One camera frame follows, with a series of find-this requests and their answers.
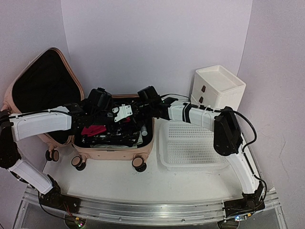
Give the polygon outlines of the magenta t-shirt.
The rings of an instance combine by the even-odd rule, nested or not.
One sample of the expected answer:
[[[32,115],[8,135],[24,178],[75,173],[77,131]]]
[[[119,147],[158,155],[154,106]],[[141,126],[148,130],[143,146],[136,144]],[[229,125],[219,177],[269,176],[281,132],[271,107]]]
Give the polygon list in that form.
[[[89,127],[84,127],[81,135],[87,135],[88,137],[95,136],[107,131],[106,126],[104,125],[91,125]]]

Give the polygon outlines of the pink hard-shell suitcase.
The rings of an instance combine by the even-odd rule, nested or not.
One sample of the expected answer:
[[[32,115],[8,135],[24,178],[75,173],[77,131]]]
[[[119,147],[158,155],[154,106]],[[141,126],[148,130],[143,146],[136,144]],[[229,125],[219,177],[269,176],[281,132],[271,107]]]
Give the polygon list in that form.
[[[69,103],[81,104],[83,101],[81,83],[63,53],[52,47],[29,63],[10,84],[4,95],[2,109],[11,114],[20,114]],[[133,160],[141,157],[146,161],[153,147],[154,125],[154,119],[145,120],[147,136],[142,137],[142,144],[129,148],[82,143],[80,129],[48,132],[40,134],[39,138],[49,146],[45,154],[48,160],[59,158],[58,148],[71,144],[82,159],[77,168],[81,171],[85,168],[87,159]]]

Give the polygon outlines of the black white patterned garment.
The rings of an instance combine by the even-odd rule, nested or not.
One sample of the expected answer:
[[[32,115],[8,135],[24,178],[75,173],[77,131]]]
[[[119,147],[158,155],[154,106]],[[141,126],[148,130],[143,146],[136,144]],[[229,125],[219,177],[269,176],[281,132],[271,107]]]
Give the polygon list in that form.
[[[122,122],[112,125],[104,125],[107,131],[88,137],[81,135],[81,142],[85,145],[126,145],[131,146],[141,134],[138,126],[132,122]]]

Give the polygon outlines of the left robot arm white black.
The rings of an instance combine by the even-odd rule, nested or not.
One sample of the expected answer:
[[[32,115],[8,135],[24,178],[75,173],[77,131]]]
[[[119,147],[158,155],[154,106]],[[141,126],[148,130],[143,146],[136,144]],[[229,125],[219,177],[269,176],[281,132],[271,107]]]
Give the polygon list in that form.
[[[52,176],[38,170],[22,155],[17,142],[54,131],[78,130],[92,124],[97,117],[114,121],[111,110],[99,110],[87,114],[77,103],[22,114],[10,114],[8,110],[1,111],[0,167],[35,188],[41,205],[78,213],[80,198],[63,194],[60,185]]]

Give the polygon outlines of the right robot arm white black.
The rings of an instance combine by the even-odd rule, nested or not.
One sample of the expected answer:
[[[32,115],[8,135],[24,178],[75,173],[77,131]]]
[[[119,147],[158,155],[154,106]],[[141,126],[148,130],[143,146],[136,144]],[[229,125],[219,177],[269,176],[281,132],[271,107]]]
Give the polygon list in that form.
[[[177,98],[156,98],[155,100],[135,102],[131,105],[136,116],[161,118],[196,125],[213,132],[213,147],[216,153],[226,157],[242,186],[242,198],[224,203],[228,216],[254,213],[264,209],[267,184],[251,165],[243,143],[242,131],[236,119],[244,116],[230,107],[215,110],[197,106]]]

